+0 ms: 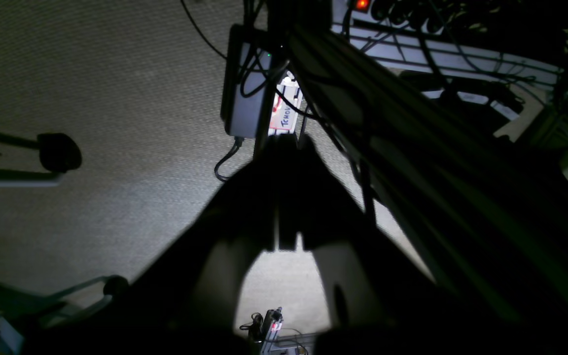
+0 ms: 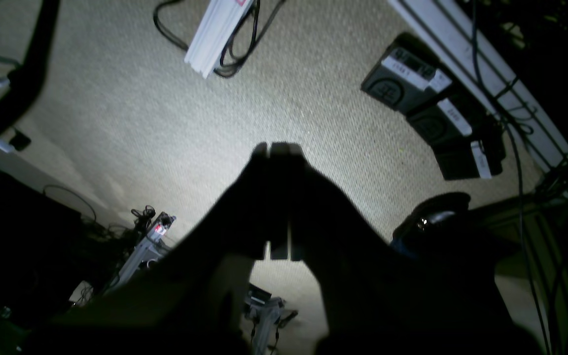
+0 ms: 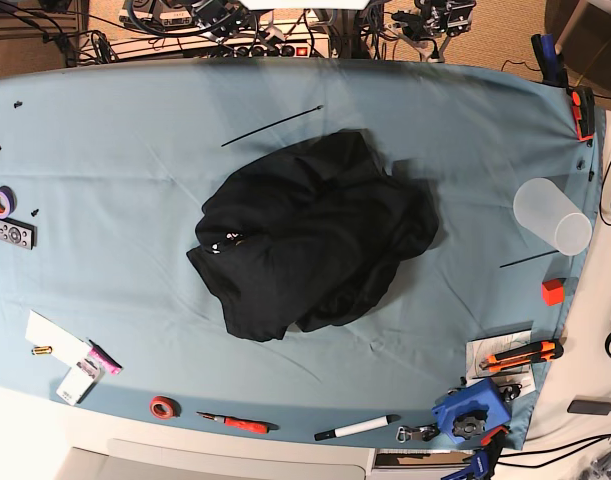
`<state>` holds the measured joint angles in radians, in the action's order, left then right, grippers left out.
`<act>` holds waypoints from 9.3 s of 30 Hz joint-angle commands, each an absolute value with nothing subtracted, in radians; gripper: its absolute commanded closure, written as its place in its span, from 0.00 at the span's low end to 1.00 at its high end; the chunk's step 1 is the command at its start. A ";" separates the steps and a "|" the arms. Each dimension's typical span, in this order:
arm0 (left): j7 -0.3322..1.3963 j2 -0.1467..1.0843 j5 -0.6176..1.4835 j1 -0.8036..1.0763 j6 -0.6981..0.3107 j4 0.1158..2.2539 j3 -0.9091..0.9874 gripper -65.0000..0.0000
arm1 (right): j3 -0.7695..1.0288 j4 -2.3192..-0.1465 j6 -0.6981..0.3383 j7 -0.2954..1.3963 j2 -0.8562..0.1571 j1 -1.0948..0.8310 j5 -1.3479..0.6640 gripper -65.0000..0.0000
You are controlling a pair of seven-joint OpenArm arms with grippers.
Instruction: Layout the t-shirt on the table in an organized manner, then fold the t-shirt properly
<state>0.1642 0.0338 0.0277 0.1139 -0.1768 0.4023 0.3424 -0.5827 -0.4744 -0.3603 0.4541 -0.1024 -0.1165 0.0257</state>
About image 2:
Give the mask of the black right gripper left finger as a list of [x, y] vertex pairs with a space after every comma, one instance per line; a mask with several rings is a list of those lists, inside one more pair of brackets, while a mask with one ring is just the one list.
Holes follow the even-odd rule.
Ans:
[[148, 316], [201, 301], [207, 307], [243, 299], [254, 262], [264, 255], [264, 197], [269, 146], [259, 143], [239, 177], [202, 220], [162, 259], [131, 283], [131, 301]]

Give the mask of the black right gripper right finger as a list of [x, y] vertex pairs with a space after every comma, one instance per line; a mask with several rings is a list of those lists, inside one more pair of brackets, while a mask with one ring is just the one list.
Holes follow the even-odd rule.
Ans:
[[392, 341], [411, 335], [396, 272], [401, 256], [341, 188], [309, 164], [298, 144], [272, 144], [270, 163], [286, 202], [291, 242], [319, 283], [329, 333]]

